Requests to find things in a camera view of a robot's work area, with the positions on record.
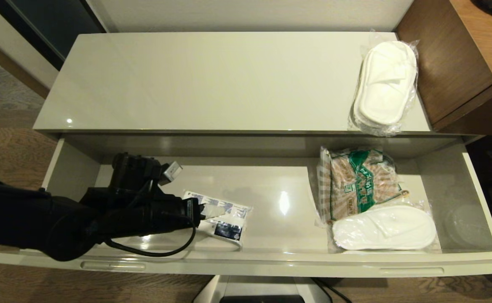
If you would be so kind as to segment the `dark glass door panel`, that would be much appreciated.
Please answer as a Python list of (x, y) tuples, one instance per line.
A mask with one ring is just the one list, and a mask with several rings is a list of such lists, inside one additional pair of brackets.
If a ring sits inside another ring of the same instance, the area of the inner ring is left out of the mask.
[(57, 70), (79, 35), (107, 32), (88, 0), (0, 0), (0, 15)]

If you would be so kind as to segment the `open grey drawer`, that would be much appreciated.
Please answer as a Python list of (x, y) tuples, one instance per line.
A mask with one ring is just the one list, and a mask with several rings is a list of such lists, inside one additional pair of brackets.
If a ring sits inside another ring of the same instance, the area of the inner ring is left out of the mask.
[[(315, 209), (321, 146), (381, 147), (396, 162), (412, 201), (426, 202), (436, 224), (431, 249), (344, 251), (329, 240)], [(107, 186), (121, 152), (178, 161), (183, 172), (164, 191), (187, 191), (252, 207), (241, 244), (200, 231), (167, 258), (106, 245), (59, 262), (36, 250), (0, 251), (0, 263), (69, 270), (236, 276), (423, 277), (492, 274), (492, 217), (463, 142), (457, 136), (158, 136), (64, 134), (43, 181), (52, 194), (78, 201)]]

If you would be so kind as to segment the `white slippers in flat bag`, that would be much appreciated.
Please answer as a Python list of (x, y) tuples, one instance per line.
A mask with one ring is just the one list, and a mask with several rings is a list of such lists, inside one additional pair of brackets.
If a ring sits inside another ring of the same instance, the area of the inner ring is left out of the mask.
[(372, 207), (332, 224), (333, 241), (345, 250), (421, 250), (436, 235), (431, 215), (409, 205)]

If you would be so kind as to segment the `white tissue pack blue print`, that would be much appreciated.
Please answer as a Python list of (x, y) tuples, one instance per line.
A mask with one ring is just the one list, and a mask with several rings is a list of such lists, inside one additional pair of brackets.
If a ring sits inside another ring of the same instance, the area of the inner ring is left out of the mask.
[(224, 207), (226, 211), (225, 215), (204, 221), (201, 220), (198, 231), (213, 238), (233, 243), (238, 247), (243, 246), (243, 234), (252, 212), (252, 207), (239, 205), (193, 191), (185, 191), (184, 198), (197, 198), (199, 205), (209, 204)]

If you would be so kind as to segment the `brown wooden baseboard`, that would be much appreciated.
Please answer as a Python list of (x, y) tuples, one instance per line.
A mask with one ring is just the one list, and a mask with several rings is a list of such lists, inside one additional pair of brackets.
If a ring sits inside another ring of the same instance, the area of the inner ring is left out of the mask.
[(0, 67), (9, 72), (17, 80), (25, 84), (30, 90), (34, 91), (42, 98), (47, 98), (50, 89), (40, 82), (36, 77), (29, 73), (19, 63), (9, 57), (0, 49)]

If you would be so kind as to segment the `green brown snack bag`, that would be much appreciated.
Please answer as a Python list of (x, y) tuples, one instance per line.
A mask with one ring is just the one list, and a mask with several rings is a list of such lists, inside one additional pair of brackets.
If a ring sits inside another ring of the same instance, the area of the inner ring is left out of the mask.
[(402, 194), (396, 163), (379, 146), (320, 148), (316, 210), (329, 224), (357, 215)]

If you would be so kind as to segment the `glossy grey cabinet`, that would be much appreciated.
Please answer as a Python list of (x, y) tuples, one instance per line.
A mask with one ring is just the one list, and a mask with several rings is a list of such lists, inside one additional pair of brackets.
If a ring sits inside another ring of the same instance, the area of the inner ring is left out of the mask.
[(391, 32), (160, 32), (77, 37), (43, 133), (357, 135), (362, 57)]

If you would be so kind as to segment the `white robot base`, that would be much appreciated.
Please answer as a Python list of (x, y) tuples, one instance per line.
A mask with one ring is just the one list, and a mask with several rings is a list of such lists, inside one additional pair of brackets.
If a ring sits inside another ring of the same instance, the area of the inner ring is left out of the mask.
[(333, 303), (312, 278), (214, 276), (192, 303)]

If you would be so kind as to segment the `white slippers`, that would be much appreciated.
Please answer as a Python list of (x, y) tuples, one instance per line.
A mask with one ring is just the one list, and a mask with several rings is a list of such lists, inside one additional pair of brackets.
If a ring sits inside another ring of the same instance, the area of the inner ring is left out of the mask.
[(348, 130), (377, 137), (393, 137), (418, 97), (417, 40), (389, 40), (369, 31), (361, 46), (362, 62), (348, 115)]
[(431, 215), (409, 205), (372, 207), (332, 224), (333, 241), (345, 250), (421, 250), (436, 235)]

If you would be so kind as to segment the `brown wooden desk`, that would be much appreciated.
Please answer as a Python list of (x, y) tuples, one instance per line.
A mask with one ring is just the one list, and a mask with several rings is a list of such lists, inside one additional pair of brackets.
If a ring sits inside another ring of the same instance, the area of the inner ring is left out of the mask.
[(418, 41), (418, 89), (433, 130), (492, 136), (492, 0), (414, 0), (396, 27)]

